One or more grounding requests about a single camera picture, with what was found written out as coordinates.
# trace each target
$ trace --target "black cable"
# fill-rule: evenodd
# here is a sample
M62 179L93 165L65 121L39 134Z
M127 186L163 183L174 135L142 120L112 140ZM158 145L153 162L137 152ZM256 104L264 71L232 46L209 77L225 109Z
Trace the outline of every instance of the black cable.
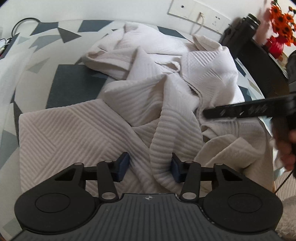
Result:
M34 21L40 23L40 20L37 19L37 18L23 18L22 20L18 21L17 24L13 27L13 29L12 29L12 31L11 31L11 37L12 37L12 38L14 37L14 33L13 33L13 32L17 30L18 25L19 25L20 23L26 21L26 20L34 20Z
M285 184L285 182L288 180L288 178L292 175L293 171L290 172L290 174L286 177L286 179L283 181L283 183L278 187L278 189L275 191L275 194L277 193L278 190Z

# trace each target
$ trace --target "white wall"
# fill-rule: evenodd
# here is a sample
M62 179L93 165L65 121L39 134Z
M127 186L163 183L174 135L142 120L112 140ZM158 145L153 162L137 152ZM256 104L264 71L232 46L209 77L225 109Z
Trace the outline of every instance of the white wall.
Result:
M199 1L231 20L244 17L248 13L260 16L270 6L270 0ZM289 0L278 1L282 9L292 5ZM8 0L0 8L0 26L3 27L3 37L9 37L14 24L25 17L36 17L43 22L109 19L149 23L190 33L193 23L167 15L170 4L171 0ZM205 28L200 34L219 39L217 33Z

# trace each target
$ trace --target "black round disc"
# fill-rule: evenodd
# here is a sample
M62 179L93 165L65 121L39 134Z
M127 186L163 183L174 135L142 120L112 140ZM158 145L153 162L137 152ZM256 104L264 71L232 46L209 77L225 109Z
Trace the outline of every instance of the black round disc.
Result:
M21 195L15 215L23 228L62 233L84 224L95 210L90 193L70 182L46 182Z
M253 182L229 182L211 191L203 202L206 215L217 225L234 232L274 229L283 206L267 189Z

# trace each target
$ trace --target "wall socket panel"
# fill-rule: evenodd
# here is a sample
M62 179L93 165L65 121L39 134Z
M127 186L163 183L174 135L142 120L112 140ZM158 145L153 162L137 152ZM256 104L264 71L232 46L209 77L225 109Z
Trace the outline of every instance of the wall socket panel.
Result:
M200 13L204 15L204 26L223 33L231 24L231 20L212 8L195 0L173 0L169 14L202 24Z

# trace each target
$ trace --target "red vase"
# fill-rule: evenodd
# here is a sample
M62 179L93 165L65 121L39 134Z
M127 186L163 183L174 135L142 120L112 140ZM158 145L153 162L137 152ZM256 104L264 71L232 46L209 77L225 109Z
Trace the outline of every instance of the red vase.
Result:
M267 40L265 46L268 49L268 52L277 59L283 53L284 44L287 43L288 40L283 36L274 37L271 36L270 39Z

